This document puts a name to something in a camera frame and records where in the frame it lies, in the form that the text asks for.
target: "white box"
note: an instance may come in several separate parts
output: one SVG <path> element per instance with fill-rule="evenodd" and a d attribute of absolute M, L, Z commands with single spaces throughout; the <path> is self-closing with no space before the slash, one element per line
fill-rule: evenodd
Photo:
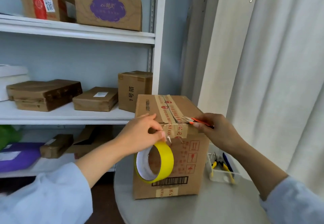
<path fill-rule="evenodd" d="M 30 78 L 26 67 L 0 64 L 0 101 L 9 99 L 6 90 L 8 85 L 29 80 Z"/>

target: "brown cardboard box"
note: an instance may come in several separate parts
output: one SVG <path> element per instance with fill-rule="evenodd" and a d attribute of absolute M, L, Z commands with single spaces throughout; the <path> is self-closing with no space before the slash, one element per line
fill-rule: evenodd
<path fill-rule="evenodd" d="M 10 90 L 19 110 L 52 111 L 82 93 L 79 81 L 56 79 Z"/>
<path fill-rule="evenodd" d="M 141 0 L 75 0 L 79 24 L 142 31 Z"/>
<path fill-rule="evenodd" d="M 74 153 L 75 159 L 113 139 L 112 125 L 86 125 L 66 153 Z"/>
<path fill-rule="evenodd" d="M 135 117 L 145 113 L 156 113 L 155 120 L 172 138 L 170 148 L 174 156 L 174 167 L 169 177 L 152 184 L 142 181 L 134 171 L 134 198 L 198 194 L 203 178 L 209 139 L 204 134 L 198 133 L 196 128 L 188 124 L 182 117 L 195 117 L 202 112 L 185 96 L 139 95 Z M 151 149 L 148 161 L 152 172 L 158 173 L 161 161 L 155 147 Z"/>
<path fill-rule="evenodd" d="M 25 16 L 62 22 L 75 22 L 74 0 L 21 0 Z"/>
<path fill-rule="evenodd" d="M 119 109 L 135 112 L 137 95 L 152 93 L 153 73 L 132 71 L 118 74 Z"/>
<path fill-rule="evenodd" d="M 12 94 L 12 90 L 19 88 L 19 87 L 37 86 L 42 83 L 44 83 L 44 82 L 43 81 L 25 81 L 25 82 L 8 85 L 6 87 L 6 89 L 7 89 L 7 94 L 8 94 L 9 100 L 14 101 L 14 96 Z"/>
<path fill-rule="evenodd" d="M 39 148 L 44 158 L 59 158 L 73 144 L 73 135 L 59 134 Z"/>
<path fill-rule="evenodd" d="M 118 102 L 118 89 L 111 87 L 94 87 L 73 98 L 75 110 L 111 111 Z"/>

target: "purple logo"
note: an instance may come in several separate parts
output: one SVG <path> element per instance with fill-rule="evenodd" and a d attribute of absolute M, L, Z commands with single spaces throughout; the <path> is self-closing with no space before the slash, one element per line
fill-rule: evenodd
<path fill-rule="evenodd" d="M 119 0 L 93 0 L 90 10 L 103 21 L 118 22 L 126 16 L 125 6 Z"/>

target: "light blue sleeve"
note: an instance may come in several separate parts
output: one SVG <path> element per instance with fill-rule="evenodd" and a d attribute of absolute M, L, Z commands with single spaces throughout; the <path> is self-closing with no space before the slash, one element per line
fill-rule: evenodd
<path fill-rule="evenodd" d="M 280 182 L 260 203 L 272 224 L 324 223 L 324 202 L 292 177 Z"/>
<path fill-rule="evenodd" d="M 74 163 L 0 198 L 0 222 L 6 224 L 83 224 L 91 214 L 91 190 Z"/>

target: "shelf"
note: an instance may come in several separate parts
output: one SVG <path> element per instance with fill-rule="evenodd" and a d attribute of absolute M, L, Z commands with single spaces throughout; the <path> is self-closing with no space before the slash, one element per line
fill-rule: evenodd
<path fill-rule="evenodd" d="M 118 104 L 109 112 L 76 111 L 73 103 L 42 112 L 18 110 L 13 101 L 0 102 L 0 124 L 127 124 L 134 115 Z"/>
<path fill-rule="evenodd" d="M 113 42 L 132 42 L 152 45 L 155 43 L 155 34 L 153 33 L 7 15 L 0 15 L 0 31 Z"/>
<path fill-rule="evenodd" d="M 74 137 L 78 136 L 81 129 L 35 129 L 35 130 L 23 130 L 23 137 L 21 143 L 23 142 L 46 142 L 53 138 L 57 134 L 73 134 Z M 26 176 L 36 176 L 40 173 L 47 173 L 54 171 L 64 164 L 74 162 L 74 154 L 68 153 L 63 154 L 58 159 L 38 159 L 32 166 L 28 169 L 17 170 L 12 172 L 0 173 L 0 178 L 9 177 L 26 177 Z M 108 172 L 114 172 L 115 165 Z"/>

